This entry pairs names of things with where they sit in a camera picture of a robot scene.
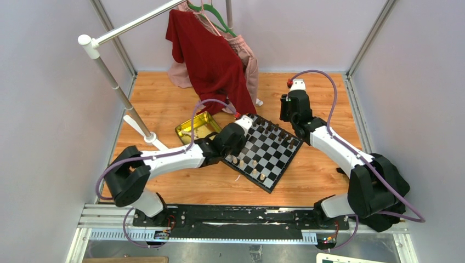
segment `chessboard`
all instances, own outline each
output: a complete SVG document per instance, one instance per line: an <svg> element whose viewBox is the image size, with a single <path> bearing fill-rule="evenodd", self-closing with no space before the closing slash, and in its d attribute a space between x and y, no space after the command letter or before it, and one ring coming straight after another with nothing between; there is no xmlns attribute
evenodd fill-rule
<svg viewBox="0 0 465 263"><path fill-rule="evenodd" d="M303 141L259 115L248 116L253 125L246 146L237 157L229 155L223 162L271 193Z"/></svg>

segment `red shirt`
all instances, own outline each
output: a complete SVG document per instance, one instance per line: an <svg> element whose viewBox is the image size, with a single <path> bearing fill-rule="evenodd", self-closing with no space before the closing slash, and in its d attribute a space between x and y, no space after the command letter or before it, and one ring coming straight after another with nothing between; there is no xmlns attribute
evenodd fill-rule
<svg viewBox="0 0 465 263"><path fill-rule="evenodd" d="M222 36L211 34L191 12L172 9L169 12L166 39L173 42L173 58L186 63L189 78L201 100L226 96L237 112L257 113L247 91L243 64ZM207 102L202 111L215 114L224 108Z"/></svg>

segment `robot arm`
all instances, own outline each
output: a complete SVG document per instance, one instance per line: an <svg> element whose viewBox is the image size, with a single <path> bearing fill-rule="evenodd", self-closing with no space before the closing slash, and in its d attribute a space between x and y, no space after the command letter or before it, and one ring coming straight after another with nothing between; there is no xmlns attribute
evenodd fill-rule
<svg viewBox="0 0 465 263"><path fill-rule="evenodd" d="M114 163L134 157L140 160L125 162L105 177L115 205L131 205L148 217L156 216L166 206L160 195L145 188L150 179L176 170L217 164L229 154L237 156L245 146L246 134L251 126L252 119L244 115L228 124L213 140L195 140L187 151L188 146L141 152L135 146L127 147Z"/></svg>
<svg viewBox="0 0 465 263"><path fill-rule="evenodd" d="M410 187L397 168L381 155L360 151L329 127L331 135L327 123L313 116L302 79L294 79L290 88L288 94L281 96L280 119L291 122L299 138L329 156L349 178L348 193L327 197L315 203L314 216L318 224L325 226L331 224L334 218L349 214L365 219L396 205L399 200L377 180L361 157L368 160L390 186L404 196ZM357 154L343 146L335 136Z"/></svg>

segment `green hanger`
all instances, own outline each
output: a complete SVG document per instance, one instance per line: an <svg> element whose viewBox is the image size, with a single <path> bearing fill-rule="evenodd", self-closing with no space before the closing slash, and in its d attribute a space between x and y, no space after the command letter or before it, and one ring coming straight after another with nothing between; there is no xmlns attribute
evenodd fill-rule
<svg viewBox="0 0 465 263"><path fill-rule="evenodd" d="M195 11L197 11L197 12L199 12L200 10L202 10L202 7L196 7L195 5L189 3L189 1L188 1L188 5L189 5L189 7L190 7L191 9L193 9L193 10L195 10ZM233 37L237 37L237 35L234 34L234 32L226 25L226 23L223 21L223 18L222 18L221 15L219 14L219 12L218 12L212 5L210 5L210 4L204 4L204 5L203 5L203 9L204 9L205 11L209 11L210 13L212 13L212 14L218 19L218 21L220 22L220 24L224 27L224 29L223 29L223 28L219 27L217 24L215 24L215 23L212 22L212 24L213 24L216 28L218 28L219 30L223 31L224 33L230 33Z"/></svg>

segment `white metal pole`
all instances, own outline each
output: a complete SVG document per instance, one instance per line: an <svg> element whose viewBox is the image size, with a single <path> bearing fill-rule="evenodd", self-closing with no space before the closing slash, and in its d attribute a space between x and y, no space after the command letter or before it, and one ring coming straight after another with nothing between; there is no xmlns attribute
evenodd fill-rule
<svg viewBox="0 0 465 263"><path fill-rule="evenodd" d="M172 0L172 1L169 1L168 3L158 7L157 9L123 25L123 26L120 26L118 28L115 28L105 34L103 34L101 37L97 38L95 40L95 43L97 44L97 47L102 45L103 43L107 42L108 40L111 40L125 32L127 32L128 30L131 30L133 28L135 28L136 26L140 25L140 24L143 24L147 21L149 21L150 19L160 15L160 14L163 14L164 12L174 8L175 6L185 2L186 0Z"/></svg>
<svg viewBox="0 0 465 263"><path fill-rule="evenodd" d="M137 122L139 125L140 129L144 133L144 136L146 140L152 140L156 138L155 133L151 133L147 126L145 125L144 121L140 118L139 114L135 110L134 106L131 104L129 101L128 97L126 94L123 92L121 89L120 85L116 82L115 78L111 74L110 70L108 67L106 67L105 63L100 57L100 53L93 47L93 42L95 40L92 39L91 37L87 35L81 35L78 37L78 42L79 44L84 48L84 50L87 52L89 57L97 63L99 66L100 70L102 73L105 75L106 79L111 85L111 88L116 91L116 94L118 97L120 97L120 100L123 102L124 107L126 110L129 112L129 114L134 118L134 120Z"/></svg>
<svg viewBox="0 0 465 263"><path fill-rule="evenodd" d="M233 30L233 4L231 0L226 0L226 19L228 21L229 29Z"/></svg>

